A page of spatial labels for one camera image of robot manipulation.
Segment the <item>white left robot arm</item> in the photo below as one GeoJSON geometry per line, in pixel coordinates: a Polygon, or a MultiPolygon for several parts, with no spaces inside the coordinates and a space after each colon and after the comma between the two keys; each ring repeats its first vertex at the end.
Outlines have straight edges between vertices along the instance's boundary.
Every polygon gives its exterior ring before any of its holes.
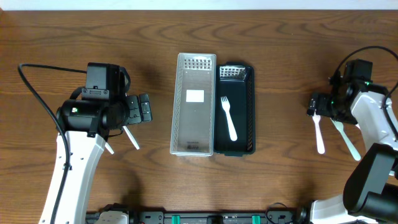
{"type": "Polygon", "coordinates": [[[114,101],[78,99],[74,93],[58,109],[57,157],[41,223],[84,223],[93,177],[111,131],[127,133],[128,126],[151,121],[148,94],[123,95],[114,101]]]}

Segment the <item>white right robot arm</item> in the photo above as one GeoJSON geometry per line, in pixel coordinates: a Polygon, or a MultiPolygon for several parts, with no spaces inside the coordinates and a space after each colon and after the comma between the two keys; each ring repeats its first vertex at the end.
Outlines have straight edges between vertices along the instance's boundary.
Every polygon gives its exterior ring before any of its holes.
{"type": "Polygon", "coordinates": [[[316,200],[301,209],[297,223],[397,223],[397,186],[387,183],[397,175],[397,120],[387,89],[368,82],[346,86],[344,94],[313,94],[309,112],[361,130],[366,154],[347,145],[359,164],[344,191],[327,200],[316,200]]]}

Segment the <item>white plastic fork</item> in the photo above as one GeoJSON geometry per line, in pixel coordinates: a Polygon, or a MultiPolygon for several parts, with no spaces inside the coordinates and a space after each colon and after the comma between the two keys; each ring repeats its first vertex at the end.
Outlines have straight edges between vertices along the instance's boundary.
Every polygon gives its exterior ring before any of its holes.
{"type": "Polygon", "coordinates": [[[228,125],[228,131],[229,131],[229,137],[230,140],[232,141],[236,141],[238,139],[234,124],[233,124],[233,120],[231,118],[231,114],[230,114],[230,102],[228,100],[228,98],[226,96],[222,96],[221,97],[221,106],[222,109],[225,112],[226,115],[226,120],[227,120],[227,125],[228,125]]]}
{"type": "Polygon", "coordinates": [[[315,125],[315,137],[316,137],[316,142],[317,142],[317,151],[319,154],[324,154],[325,153],[325,145],[323,142],[321,130],[320,130],[320,120],[321,117],[320,115],[317,115],[316,113],[312,116],[314,125],[315,125]]]}

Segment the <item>pale green plastic fork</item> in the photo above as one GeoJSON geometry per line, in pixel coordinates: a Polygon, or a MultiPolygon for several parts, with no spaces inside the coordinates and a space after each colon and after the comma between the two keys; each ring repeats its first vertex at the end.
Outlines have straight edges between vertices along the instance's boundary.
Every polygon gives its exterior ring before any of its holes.
{"type": "Polygon", "coordinates": [[[359,154],[358,150],[355,148],[353,143],[349,140],[348,136],[346,135],[344,131],[344,126],[342,122],[339,121],[334,121],[332,120],[333,125],[335,128],[338,130],[338,132],[341,134],[341,137],[343,138],[344,142],[346,143],[349,152],[351,153],[352,157],[356,161],[361,160],[361,155],[359,154]]]}

